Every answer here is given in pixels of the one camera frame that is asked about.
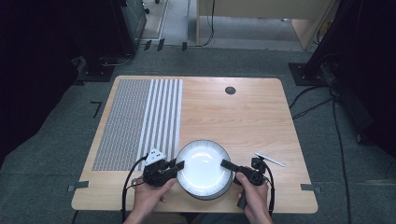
person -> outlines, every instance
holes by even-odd
[[[244,209],[245,216],[250,224],[272,224],[273,221],[269,215],[267,207],[268,185],[252,185],[242,173],[236,173],[236,178],[245,189],[247,197],[247,206]],[[151,212],[157,206],[158,202],[166,203],[163,197],[176,183],[176,180],[170,179],[160,188],[154,188],[148,184],[136,186],[134,192],[134,208],[125,220],[124,224],[141,224],[145,223]]]

plate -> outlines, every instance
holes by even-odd
[[[220,166],[222,160],[230,161],[230,156],[219,144],[209,140],[188,143],[177,155],[177,163],[184,161],[177,180],[194,198],[216,199],[227,191],[233,179],[233,172]]]

wooden table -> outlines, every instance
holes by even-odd
[[[76,210],[121,209],[121,190],[128,171],[93,171],[92,166],[110,113],[113,99],[122,79],[182,79],[182,104],[179,149],[189,142],[212,140],[225,148],[231,161],[250,166],[254,152],[259,151],[283,162],[270,166],[276,185],[275,213],[315,213],[318,210],[314,191],[302,190],[310,185],[304,157],[294,129],[281,82],[276,78],[241,77],[117,77],[106,103],[92,148],[80,181],[89,181],[77,189],[72,206]],[[235,94],[227,94],[226,87]],[[134,172],[132,178],[141,176]],[[229,190],[213,201],[192,198],[178,183],[165,195],[167,204],[159,203],[160,212],[242,212],[236,206],[241,187]],[[127,209],[131,210],[134,191],[129,190]]]
[[[291,24],[303,49],[308,49],[335,2],[336,0],[216,0],[214,16],[292,19]],[[197,45],[200,44],[200,17],[211,16],[212,5],[213,0],[197,0]]]

black metal stand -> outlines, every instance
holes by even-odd
[[[322,74],[317,71],[314,76],[305,72],[306,63],[289,63],[291,74],[297,86],[327,86],[326,81],[321,78]]]

white marker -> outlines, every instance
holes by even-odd
[[[261,158],[263,158],[263,159],[266,159],[266,160],[268,160],[268,161],[270,161],[270,162],[273,162],[273,163],[275,163],[275,164],[277,164],[277,165],[280,165],[280,166],[282,166],[282,167],[285,167],[285,166],[286,166],[286,165],[283,164],[282,162],[275,161],[275,160],[269,158],[269,157],[266,156],[266,155],[262,155],[260,152],[255,152],[254,154],[256,154],[256,156],[258,156],[258,157],[261,157]]]

